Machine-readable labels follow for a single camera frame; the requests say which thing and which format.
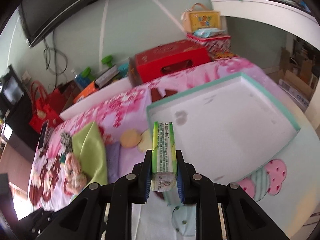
shallow white tray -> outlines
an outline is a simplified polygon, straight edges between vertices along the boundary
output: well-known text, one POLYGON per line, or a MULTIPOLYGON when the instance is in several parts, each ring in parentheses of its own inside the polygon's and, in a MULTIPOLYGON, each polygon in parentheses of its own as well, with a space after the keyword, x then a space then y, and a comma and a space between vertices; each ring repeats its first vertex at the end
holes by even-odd
POLYGON ((172 122, 185 162, 220 184, 260 168, 300 130, 291 113, 243 73, 157 101, 147 115, 150 127, 172 122))

wall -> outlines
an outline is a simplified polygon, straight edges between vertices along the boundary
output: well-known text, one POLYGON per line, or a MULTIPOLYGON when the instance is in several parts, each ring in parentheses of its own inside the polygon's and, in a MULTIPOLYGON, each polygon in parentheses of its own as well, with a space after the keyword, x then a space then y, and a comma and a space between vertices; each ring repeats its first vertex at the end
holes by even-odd
MULTIPOLYGON (((80 71, 90 66, 98 72, 102 56, 112 54, 115 62, 121 62, 145 49, 183 39, 180 15, 196 2, 211 7, 209 0, 99 0, 83 8, 55 31, 57 48, 68 56, 66 75, 59 81, 73 78, 72 69, 80 71)), ((33 79, 51 90, 54 76, 45 69, 44 44, 29 49, 18 18, 16 11, 0 35, 0 75, 8 65, 11 43, 9 64, 20 76, 28 70, 33 79)), ((284 31, 235 18, 229 18, 228 25, 234 52, 262 68, 278 64, 284 31)), ((47 41, 52 44, 52 34, 47 41)), ((58 63, 64 68, 61 57, 58 63)))

red handbag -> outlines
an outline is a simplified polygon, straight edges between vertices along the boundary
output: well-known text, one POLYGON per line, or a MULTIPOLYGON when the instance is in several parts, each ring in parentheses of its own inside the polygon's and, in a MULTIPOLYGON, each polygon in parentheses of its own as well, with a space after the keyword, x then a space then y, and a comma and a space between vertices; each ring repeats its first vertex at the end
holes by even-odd
POLYGON ((63 122, 59 117, 67 100, 61 95, 59 89, 55 89, 48 94, 39 81, 33 81, 31 84, 31 98, 32 98, 32 118, 29 125, 40 134, 42 124, 49 120, 49 127, 56 127, 63 122), (36 99, 36 94, 39 92, 40 97, 36 99))

metal rivet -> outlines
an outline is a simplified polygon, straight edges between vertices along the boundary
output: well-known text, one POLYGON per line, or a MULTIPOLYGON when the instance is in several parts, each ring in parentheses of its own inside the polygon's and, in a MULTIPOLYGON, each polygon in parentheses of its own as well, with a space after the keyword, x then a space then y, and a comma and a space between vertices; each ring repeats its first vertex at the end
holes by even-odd
POLYGON ((126 179, 128 180, 132 180, 132 179, 135 179, 136 178, 136 175, 134 175, 133 173, 130 173, 130 174, 127 174, 127 176, 125 176, 126 179))
POLYGON ((89 185, 89 189, 95 190, 99 187, 99 184, 97 182, 93 182, 89 185))
POLYGON ((198 173, 196 173, 196 174, 193 174, 193 179, 194 180, 201 180, 202 179, 202 176, 201 176, 201 174, 198 174, 198 173))
POLYGON ((239 184, 236 183, 236 182, 231 182, 231 183, 230 183, 230 187, 231 187, 232 189, 237 189, 237 188, 239 188, 239 184))

beige round object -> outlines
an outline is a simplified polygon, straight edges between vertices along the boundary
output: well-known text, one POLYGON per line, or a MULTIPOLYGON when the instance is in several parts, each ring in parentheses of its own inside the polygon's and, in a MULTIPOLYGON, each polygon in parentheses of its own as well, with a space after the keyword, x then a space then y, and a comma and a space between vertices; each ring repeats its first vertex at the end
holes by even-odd
POLYGON ((149 129, 142 133, 142 140, 138 144, 138 150, 142 153, 146 153, 147 150, 152 150, 152 140, 149 129))
POLYGON ((130 129, 125 131, 120 137, 121 146, 124 148, 132 148, 136 147, 138 143, 141 141, 141 134, 135 130, 130 129))

